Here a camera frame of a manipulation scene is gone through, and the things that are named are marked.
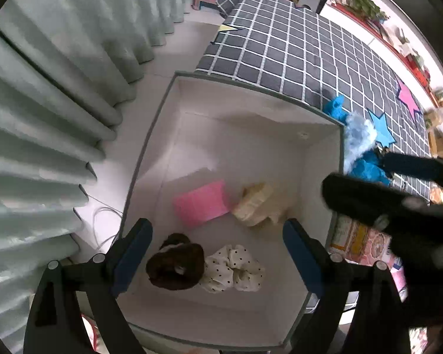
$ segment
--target pink sponge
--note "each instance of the pink sponge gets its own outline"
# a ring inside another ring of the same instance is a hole
[[[174,199],[176,214],[189,228],[200,226],[229,212],[225,182],[216,181]]]

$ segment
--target gray plaid fabric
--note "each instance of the gray plaid fabric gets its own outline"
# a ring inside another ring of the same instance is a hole
[[[398,100],[392,69],[348,31],[288,0],[220,0],[224,24],[200,59],[198,73],[224,76],[302,100],[318,109],[343,94],[344,109],[370,119],[383,112],[396,143],[391,150],[429,157],[422,114],[412,119]],[[397,177],[394,185],[428,199],[430,185]]]

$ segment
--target white scrunchie with black dots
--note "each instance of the white scrunchie with black dots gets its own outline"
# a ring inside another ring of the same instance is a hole
[[[200,285],[210,293],[230,287],[240,291],[258,291],[265,278],[265,268],[241,245],[223,246],[205,258],[205,272]]]

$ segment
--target white box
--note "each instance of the white box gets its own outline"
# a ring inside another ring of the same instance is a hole
[[[143,146],[124,215],[125,231],[140,217],[154,237],[129,290],[118,303],[130,324],[192,345],[270,350],[286,344],[310,297],[282,241],[281,229],[251,229],[231,214],[185,229],[175,196],[224,179],[236,202],[244,185],[282,183],[295,196],[291,216],[326,244],[332,212],[321,182],[342,170],[343,126],[298,100],[256,86],[177,72]],[[206,256],[226,244],[244,245],[266,267],[255,293],[211,294],[196,286],[153,286],[147,260],[171,233],[185,233]]]

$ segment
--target white tile floor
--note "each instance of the white tile floor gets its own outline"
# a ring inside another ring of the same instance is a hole
[[[118,232],[120,216],[104,211],[93,219],[95,211],[110,207],[119,214],[123,213],[146,133],[174,72],[194,71],[223,22],[215,11],[192,10],[184,19],[184,22],[175,25],[175,32],[166,37],[165,46],[154,48],[154,60],[143,65],[145,75],[135,83],[135,100],[119,105],[123,122],[116,127],[116,140],[100,144],[106,158],[103,162],[92,164],[97,182],[84,185],[90,201],[86,206],[76,208],[84,228],[74,235],[81,247],[81,251],[72,257],[74,261],[87,261],[96,253],[98,245]],[[106,252],[110,243],[111,240],[103,244],[99,251]]]

